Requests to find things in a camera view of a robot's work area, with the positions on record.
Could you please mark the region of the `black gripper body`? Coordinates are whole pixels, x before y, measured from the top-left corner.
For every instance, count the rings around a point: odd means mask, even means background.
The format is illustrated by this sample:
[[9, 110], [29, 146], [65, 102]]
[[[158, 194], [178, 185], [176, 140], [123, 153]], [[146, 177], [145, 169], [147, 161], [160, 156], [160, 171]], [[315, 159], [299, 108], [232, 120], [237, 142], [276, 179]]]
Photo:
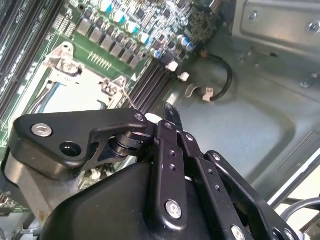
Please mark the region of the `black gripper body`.
[[[216, 221], [207, 223], [196, 188], [179, 171], [164, 165], [161, 187], [150, 163], [138, 163], [61, 203], [46, 221], [43, 240], [222, 240]], [[177, 230], [162, 222], [169, 214], [155, 210], [160, 190], [164, 206], [177, 202], [186, 225]]]

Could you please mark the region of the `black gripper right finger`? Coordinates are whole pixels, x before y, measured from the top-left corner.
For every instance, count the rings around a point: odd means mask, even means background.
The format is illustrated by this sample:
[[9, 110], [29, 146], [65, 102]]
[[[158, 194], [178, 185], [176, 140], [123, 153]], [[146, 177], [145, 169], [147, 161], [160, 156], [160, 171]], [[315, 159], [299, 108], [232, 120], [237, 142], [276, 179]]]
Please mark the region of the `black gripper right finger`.
[[193, 180], [205, 222], [214, 240], [297, 240], [295, 231], [216, 151], [202, 153], [172, 109], [186, 175]]

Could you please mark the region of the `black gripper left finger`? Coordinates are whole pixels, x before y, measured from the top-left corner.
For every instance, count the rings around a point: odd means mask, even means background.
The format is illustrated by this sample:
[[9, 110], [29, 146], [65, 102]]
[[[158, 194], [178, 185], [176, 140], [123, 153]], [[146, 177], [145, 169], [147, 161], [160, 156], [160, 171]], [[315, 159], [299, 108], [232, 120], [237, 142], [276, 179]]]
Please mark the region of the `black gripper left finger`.
[[160, 120], [133, 108], [23, 115], [9, 138], [9, 180], [44, 224], [84, 171], [147, 156]]

